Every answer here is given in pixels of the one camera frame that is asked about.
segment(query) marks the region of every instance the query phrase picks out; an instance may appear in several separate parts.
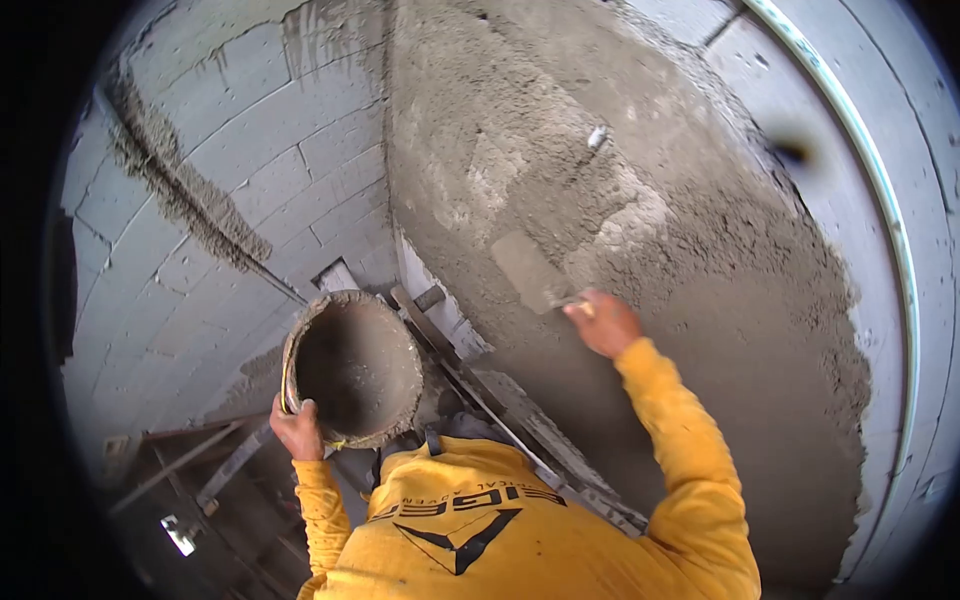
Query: yellow sweatshirt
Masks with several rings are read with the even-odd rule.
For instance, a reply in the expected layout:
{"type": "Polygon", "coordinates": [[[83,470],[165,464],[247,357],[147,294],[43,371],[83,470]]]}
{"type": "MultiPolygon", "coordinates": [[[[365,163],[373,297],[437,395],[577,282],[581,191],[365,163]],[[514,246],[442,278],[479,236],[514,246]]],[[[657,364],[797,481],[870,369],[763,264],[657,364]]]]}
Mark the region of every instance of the yellow sweatshirt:
{"type": "Polygon", "coordinates": [[[615,366],[666,479],[647,536],[566,502],[497,442],[441,437],[439,456],[391,455],[352,534],[329,465],[294,461],[314,575],[298,598],[758,598],[716,423],[649,339],[615,366]]]}

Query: trowel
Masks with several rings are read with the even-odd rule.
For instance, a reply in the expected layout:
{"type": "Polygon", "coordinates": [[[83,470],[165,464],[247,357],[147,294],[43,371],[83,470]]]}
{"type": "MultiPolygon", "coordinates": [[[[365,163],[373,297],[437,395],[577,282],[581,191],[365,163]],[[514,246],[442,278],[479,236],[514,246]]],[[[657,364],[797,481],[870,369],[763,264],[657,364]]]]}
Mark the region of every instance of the trowel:
{"type": "Polygon", "coordinates": [[[593,317],[593,305],[570,295],[573,284],[550,264],[537,242],[522,231],[511,231],[493,242],[490,252],[496,266],[520,294],[520,302],[538,315],[575,304],[593,317]]]}

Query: left hand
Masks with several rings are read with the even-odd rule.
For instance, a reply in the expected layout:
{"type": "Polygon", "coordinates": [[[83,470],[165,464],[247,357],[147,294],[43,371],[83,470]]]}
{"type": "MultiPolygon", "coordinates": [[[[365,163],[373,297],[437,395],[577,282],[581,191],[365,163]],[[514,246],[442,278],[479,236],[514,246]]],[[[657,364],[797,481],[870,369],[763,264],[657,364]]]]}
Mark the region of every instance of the left hand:
{"type": "Polygon", "coordinates": [[[324,436],[317,424],[317,403],[313,400],[304,400],[298,414],[287,415],[280,407],[280,394],[277,394],[270,426],[295,461],[324,459],[324,436]]]}

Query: worker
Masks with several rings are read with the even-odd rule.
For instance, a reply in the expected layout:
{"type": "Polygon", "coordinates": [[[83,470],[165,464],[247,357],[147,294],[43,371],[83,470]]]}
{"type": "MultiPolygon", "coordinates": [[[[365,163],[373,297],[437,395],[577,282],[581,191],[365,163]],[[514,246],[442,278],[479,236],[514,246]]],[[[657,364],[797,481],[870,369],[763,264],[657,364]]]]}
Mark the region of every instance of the worker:
{"type": "Polygon", "coordinates": [[[646,535],[632,540],[556,494],[512,445],[446,435],[440,451],[423,444],[384,460],[367,522],[351,533],[315,403],[291,416],[275,400],[271,425],[293,456],[313,572],[300,600],[759,597],[740,481],[716,423],[629,305],[581,296],[592,311],[564,312],[623,376],[665,477],[646,535]]]}

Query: mortar bucket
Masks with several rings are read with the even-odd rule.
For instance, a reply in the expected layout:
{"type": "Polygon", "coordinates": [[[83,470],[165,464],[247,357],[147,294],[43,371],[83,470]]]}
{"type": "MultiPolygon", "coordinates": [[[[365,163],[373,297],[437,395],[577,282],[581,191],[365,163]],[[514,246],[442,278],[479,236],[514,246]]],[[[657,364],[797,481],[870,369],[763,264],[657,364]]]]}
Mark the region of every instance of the mortar bucket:
{"type": "Polygon", "coordinates": [[[283,349],[282,404],[317,403],[324,441],[372,448],[411,427],[423,390],[414,338],[376,296],[342,290],[313,300],[283,349]]]}

